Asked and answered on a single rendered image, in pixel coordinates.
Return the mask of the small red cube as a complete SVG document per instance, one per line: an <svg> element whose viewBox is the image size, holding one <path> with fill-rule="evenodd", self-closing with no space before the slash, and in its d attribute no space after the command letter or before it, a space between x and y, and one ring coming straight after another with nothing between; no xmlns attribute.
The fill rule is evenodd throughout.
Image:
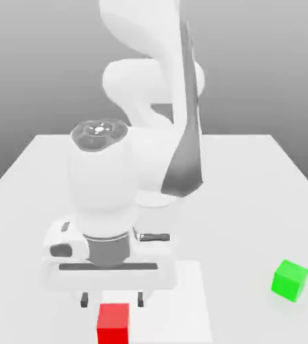
<svg viewBox="0 0 308 344"><path fill-rule="evenodd" d="M102 303L97 318L98 344L129 344L130 306Z"/></svg>

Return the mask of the small green cube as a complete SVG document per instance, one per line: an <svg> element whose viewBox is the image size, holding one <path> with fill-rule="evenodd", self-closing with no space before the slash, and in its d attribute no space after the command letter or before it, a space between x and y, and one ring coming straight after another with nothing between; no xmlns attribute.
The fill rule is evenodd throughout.
<svg viewBox="0 0 308 344"><path fill-rule="evenodd" d="M308 269L284 259L274 272L271 290L283 298L296 302L308 277Z"/></svg>

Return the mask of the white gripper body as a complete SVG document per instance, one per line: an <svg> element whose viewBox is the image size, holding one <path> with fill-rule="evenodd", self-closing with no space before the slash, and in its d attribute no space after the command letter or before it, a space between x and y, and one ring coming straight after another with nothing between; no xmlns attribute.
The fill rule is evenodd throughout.
<svg viewBox="0 0 308 344"><path fill-rule="evenodd" d="M129 261L109 268L63 257L43 257L41 283L55 292L167 290L176 285L176 261Z"/></svg>

